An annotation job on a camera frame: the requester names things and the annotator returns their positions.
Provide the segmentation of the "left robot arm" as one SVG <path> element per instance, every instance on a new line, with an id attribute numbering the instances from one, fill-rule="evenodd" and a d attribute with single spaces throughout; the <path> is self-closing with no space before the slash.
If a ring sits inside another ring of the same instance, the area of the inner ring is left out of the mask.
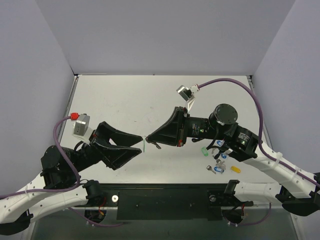
<path id="1" fill-rule="evenodd" d="M 89 121 L 76 120 L 72 135 L 80 140 L 75 148 L 57 141 L 41 160 L 42 171 L 25 187 L 0 197 L 0 233 L 10 236 L 51 213 L 74 206 L 97 207 L 107 201 L 97 180 L 81 183 L 80 172 L 103 162 L 117 170 L 142 153 L 135 147 L 143 138 L 101 122 L 96 129 Z"/>

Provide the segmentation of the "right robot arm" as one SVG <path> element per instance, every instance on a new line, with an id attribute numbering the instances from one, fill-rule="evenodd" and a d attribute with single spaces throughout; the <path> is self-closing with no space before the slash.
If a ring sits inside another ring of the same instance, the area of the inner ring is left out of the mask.
<path id="1" fill-rule="evenodd" d="M 274 152 L 250 130 L 237 123 L 236 109 L 226 103 L 219 104 L 208 118 L 191 117 L 185 107 L 175 107 L 170 118 L 146 137 L 146 141 L 183 147 L 188 138 L 192 142 L 211 140 L 208 150 L 218 149 L 238 162 L 252 166 L 274 180 L 273 183 L 247 183 L 230 180 L 223 192 L 230 205 L 240 202 L 261 202 L 281 205 L 298 216 L 309 216 L 320 209 L 320 175 L 306 172 L 281 153 Z"/>

